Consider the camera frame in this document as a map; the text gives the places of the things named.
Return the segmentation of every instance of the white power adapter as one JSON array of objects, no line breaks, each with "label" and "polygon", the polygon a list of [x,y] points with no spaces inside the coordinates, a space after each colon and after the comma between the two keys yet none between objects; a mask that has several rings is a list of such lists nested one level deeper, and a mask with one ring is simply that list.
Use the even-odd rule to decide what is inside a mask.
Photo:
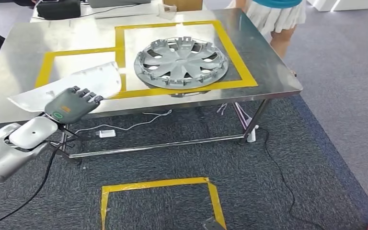
[{"label": "white power adapter", "polygon": [[[249,125],[251,121],[252,121],[252,118],[251,118],[251,117],[249,117],[249,118],[246,120],[247,125]],[[258,129],[258,128],[259,128],[259,126],[258,126],[258,125],[256,125],[256,126],[254,127],[254,129],[252,130],[252,132],[249,134],[249,136],[248,136],[248,138],[247,138],[247,142],[252,143],[252,142],[255,142],[255,141],[256,141],[256,129]]]},{"label": "white power adapter", "polygon": [[99,132],[97,132],[97,135],[100,138],[112,138],[112,137],[116,137],[116,132],[114,129],[111,130],[100,130]]}]

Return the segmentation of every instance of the white plastic sheet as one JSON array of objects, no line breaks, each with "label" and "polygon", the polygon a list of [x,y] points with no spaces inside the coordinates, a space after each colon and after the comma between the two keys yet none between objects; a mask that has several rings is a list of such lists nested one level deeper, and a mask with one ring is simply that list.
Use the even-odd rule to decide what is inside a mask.
[{"label": "white plastic sheet", "polygon": [[109,98],[120,92],[122,83],[116,62],[75,72],[53,83],[30,90],[8,99],[28,112],[42,112],[44,107],[66,88],[78,86]]}]

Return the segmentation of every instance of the floor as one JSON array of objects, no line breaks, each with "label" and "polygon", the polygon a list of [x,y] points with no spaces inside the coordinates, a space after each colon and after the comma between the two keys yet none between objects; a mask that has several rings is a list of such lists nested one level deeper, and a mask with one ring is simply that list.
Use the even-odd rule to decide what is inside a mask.
[{"label": "floor", "polygon": [[[229,0],[206,0],[221,9]],[[0,34],[31,10],[0,3]],[[298,74],[308,104],[368,195],[368,10],[317,12],[293,36],[285,62]]]},{"label": "floor", "polygon": [[[85,158],[76,166],[56,157],[41,193],[26,207],[0,222],[1,229],[99,230],[103,185],[125,184],[124,191],[109,193],[105,230],[198,230],[201,222],[218,213],[207,184],[163,186],[160,180],[207,177],[216,186],[219,203],[229,230],[318,230],[290,216],[292,198],[276,164],[296,197],[292,214],[313,221],[326,230],[365,230],[368,197],[356,180],[362,197],[355,199],[345,185],[349,169],[334,170],[335,161],[316,141],[292,98],[274,100],[260,120],[260,137],[254,144],[222,141],[139,152]],[[258,102],[242,103],[255,111]],[[217,106],[174,109],[152,125],[117,131],[115,138],[98,138],[96,130],[82,131],[86,141],[76,141],[68,153],[151,145],[239,134],[241,125],[229,106],[225,114]],[[150,121],[153,115],[125,115],[83,120],[70,126],[79,129],[111,124],[129,127]],[[23,203],[42,180],[50,154],[40,154],[5,183],[0,184],[0,217]],[[130,183],[158,181],[155,188],[129,190]]]}]

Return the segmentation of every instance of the dark carpet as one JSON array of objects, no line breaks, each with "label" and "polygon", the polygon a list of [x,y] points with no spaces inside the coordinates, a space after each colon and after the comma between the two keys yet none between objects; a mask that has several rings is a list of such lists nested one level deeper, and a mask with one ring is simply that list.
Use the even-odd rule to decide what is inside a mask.
[{"label": "dark carpet", "polygon": [[[312,129],[321,127],[313,126],[307,117],[300,115],[298,103],[303,102],[299,98],[272,101],[259,122],[269,130],[268,149],[295,193],[292,213],[327,230],[366,229],[368,217],[364,217],[364,211],[368,213],[368,197],[354,178],[342,176],[345,174],[341,171],[347,170],[343,162],[339,165],[332,162],[330,155],[338,153],[317,144],[315,132],[321,130],[313,132]],[[258,102],[242,105],[252,114]],[[75,142],[75,147],[68,151],[110,150],[241,133],[233,109],[229,106],[222,116],[216,113],[218,108],[177,109],[151,125],[129,132],[117,131],[115,138],[98,140],[95,131],[81,132],[82,136],[96,141]],[[103,123],[128,127],[153,117],[126,115],[83,120],[71,129]],[[257,135],[256,143],[244,146],[223,141],[169,147],[85,158],[80,166],[56,157],[41,193],[18,213],[2,221],[0,230],[100,230],[101,186],[200,176],[209,177],[217,186],[229,230],[316,229],[288,213],[291,195],[278,168],[264,152],[265,132],[258,130]],[[42,154],[0,184],[0,217],[33,194],[42,180],[48,158],[49,154]],[[362,192],[352,196],[346,182]],[[213,211],[205,184],[131,190],[110,194],[106,229],[202,229],[201,222],[211,216]]]}]

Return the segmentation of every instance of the silver wheel cover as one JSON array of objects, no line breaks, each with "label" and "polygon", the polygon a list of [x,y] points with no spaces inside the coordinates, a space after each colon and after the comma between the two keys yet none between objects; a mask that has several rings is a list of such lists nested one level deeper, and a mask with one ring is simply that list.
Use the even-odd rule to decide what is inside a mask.
[{"label": "silver wheel cover", "polygon": [[135,72],[142,81],[166,89],[203,87],[227,71],[228,59],[218,48],[191,37],[156,40],[135,60]]}]

